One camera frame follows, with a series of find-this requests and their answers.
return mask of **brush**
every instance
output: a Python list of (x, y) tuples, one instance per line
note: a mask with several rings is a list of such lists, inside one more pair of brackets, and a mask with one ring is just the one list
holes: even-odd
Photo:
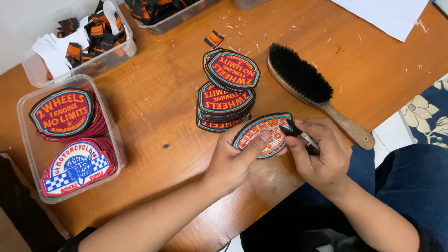
[(301, 59), (295, 51), (273, 43), (269, 48), (267, 66), (280, 85), (300, 101), (332, 119), (355, 145), (366, 150), (375, 146), (370, 132), (336, 110), (330, 101), (333, 88), (314, 66)]

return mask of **plastic container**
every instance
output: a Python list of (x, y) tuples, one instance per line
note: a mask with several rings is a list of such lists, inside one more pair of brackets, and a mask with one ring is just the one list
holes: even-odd
[(177, 12), (174, 15), (171, 15), (170, 17), (152, 25), (152, 26), (146, 26), (141, 21), (134, 19), (138, 25), (138, 27), (141, 28), (147, 28), (150, 31), (155, 32), (156, 34), (163, 34), (167, 31), (171, 30), (172, 28), (180, 25), (181, 23), (189, 20), (190, 18), (198, 15), (208, 7), (214, 5), (216, 3), (216, 0), (200, 0), (195, 4), (192, 4), (188, 6), (187, 8), (181, 10), (180, 12)]
[[(50, 93), (57, 91), (59, 89), (65, 87), (88, 87), (95, 91), (95, 94), (98, 98), (98, 102), (101, 106), (101, 109), (104, 114), (104, 119), (106, 120), (106, 124), (108, 126), (109, 132), (104, 135), (105, 137), (109, 137), (112, 140), (115, 155), (118, 160), (118, 167), (114, 174), (111, 174), (108, 177), (103, 179), (94, 181), (88, 184), (86, 187), (80, 188), (78, 190), (72, 191), (68, 194), (61, 196), (48, 196), (43, 193), (42, 186), (40, 184), (40, 179), (45, 170), (48, 169), (53, 158), (58, 154), (65, 146), (66, 143), (55, 143), (55, 142), (46, 142), (41, 137), (36, 135), (36, 128), (34, 124), (31, 122), (28, 117), (28, 113), (30, 112), (32, 106), (38, 102), (41, 98), (49, 95)], [(34, 91), (30, 94), (23, 96), (19, 102), (17, 103), (17, 115), (19, 119), (20, 131), (22, 133), (23, 144), (25, 145), (26, 155), (28, 157), (28, 163), (30, 164), (31, 172), (33, 174), (34, 182), (36, 184), (37, 191), (39, 193), (40, 198), (43, 202), (47, 204), (55, 204), (66, 200), (70, 197), (73, 197), (79, 193), (87, 191), (91, 188), (99, 186), (107, 181), (114, 179), (120, 174), (121, 169), (123, 169), (127, 163), (128, 158), (125, 153), (123, 141), (121, 140), (121, 135), (118, 130), (118, 126), (113, 120), (109, 105), (105, 102), (105, 99), (98, 92), (93, 79), (87, 75), (76, 75), (70, 77), (58, 84), (50, 81), (50, 85), (47, 87), (41, 88), (37, 91)]]
[(235, 4), (240, 10), (250, 10), (269, 0), (235, 0)]
[[(82, 18), (89, 15), (87, 14), (89, 12), (87, 12), (84, 9), (81, 2), (82, 1), (75, 1), (72, 4), (66, 5), (62, 9), (55, 11), (55, 13), (60, 13), (61, 11), (64, 11), (65, 14), (64, 17), (60, 17), (59, 15), (60, 18), (58, 19), (58, 21), (70, 17)], [(121, 22), (125, 26), (127, 35), (126, 42), (89, 60), (84, 64), (79, 65), (78, 67), (72, 69), (71, 71), (55, 79), (59, 80), (65, 79), (77, 74), (86, 74), (92, 78), (95, 78), (137, 55), (138, 50), (134, 40), (132, 39), (132, 30), (129, 27), (129, 24), (127, 23), (126, 19), (123, 17), (123, 14), (121, 13), (118, 6), (115, 3), (114, 6), (116, 12), (121, 17)], [(83, 16), (80, 16), (80, 14), (76, 15), (75, 13), (71, 13), (70, 10), (73, 10), (73, 12), (78, 13), (83, 12), (84, 15)], [(53, 29), (49, 29), (48, 32), (46, 33), (54, 32), (57, 26), (58, 24), (57, 22), (55, 22), (55, 26), (53, 27)], [(30, 83), (35, 87), (45, 87), (46, 85), (48, 85), (49, 82), (47, 81), (47, 68), (42, 58), (32, 49), (25, 51), (23, 55), (25, 59), (22, 61), (22, 66), (23, 69), (25, 70), (26, 75), (28, 76), (28, 79), (30, 80)]]

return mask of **wooden table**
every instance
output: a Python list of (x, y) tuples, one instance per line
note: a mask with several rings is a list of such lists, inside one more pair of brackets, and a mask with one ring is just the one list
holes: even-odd
[[(95, 83), (109, 99), (129, 165), (113, 181), (51, 206), (72, 235), (172, 192), (206, 170), (218, 134), (196, 127), (194, 108), (196, 89), (207, 81), (201, 60), (210, 47), (203, 38), (212, 30), (225, 35), (222, 47), (250, 51), (260, 66), (254, 116), (279, 111), (302, 120), (322, 116), (271, 76), (266, 66), (271, 42), (313, 61), (335, 87), (334, 106), (368, 130), (448, 72), (441, 57), (448, 48), (448, 21), (431, 4), (421, 16), (429, 32), (415, 26), (405, 43), (328, 0), (272, 0), (247, 12), (219, 0), (162, 36), (138, 28), (123, 5), (121, 10), (139, 54)], [(36, 88), (21, 65), (0, 76), (0, 87), (0, 150), (8, 150), (32, 181), (16, 104)], [(290, 155), (257, 161), (240, 188), (195, 218), (164, 251), (216, 251), (302, 184)]]

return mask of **hand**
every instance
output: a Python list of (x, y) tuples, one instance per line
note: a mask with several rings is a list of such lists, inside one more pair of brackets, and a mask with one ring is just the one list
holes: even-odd
[(243, 125), (238, 125), (221, 134), (203, 177), (222, 196), (232, 193), (246, 180), (250, 165), (271, 140), (271, 132), (263, 130), (241, 151), (232, 146), (232, 141), (242, 127)]
[(329, 118), (295, 121), (319, 146), (320, 156), (308, 155), (296, 137), (287, 136), (285, 142), (293, 153), (296, 169), (304, 180), (329, 200), (346, 192), (352, 149), (345, 142), (337, 126)]

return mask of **scissors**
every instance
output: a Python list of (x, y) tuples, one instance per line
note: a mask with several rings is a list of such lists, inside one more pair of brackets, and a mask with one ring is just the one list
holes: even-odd
[(313, 139), (311, 139), (311, 137), (307, 133), (298, 129), (292, 120), (286, 119), (286, 122), (288, 122), (292, 131), (287, 129), (283, 125), (279, 125), (281, 132), (283, 132), (283, 134), (285, 134), (285, 135), (290, 135), (290, 136), (294, 136), (294, 137), (298, 137), (299, 135), (301, 135), (303, 138), (305, 138), (306, 141), (308, 141), (308, 144), (306, 145), (306, 149), (308, 150), (308, 153), (311, 152), (310, 154), (318, 155), (320, 149), (319, 149), (319, 146), (313, 141)]

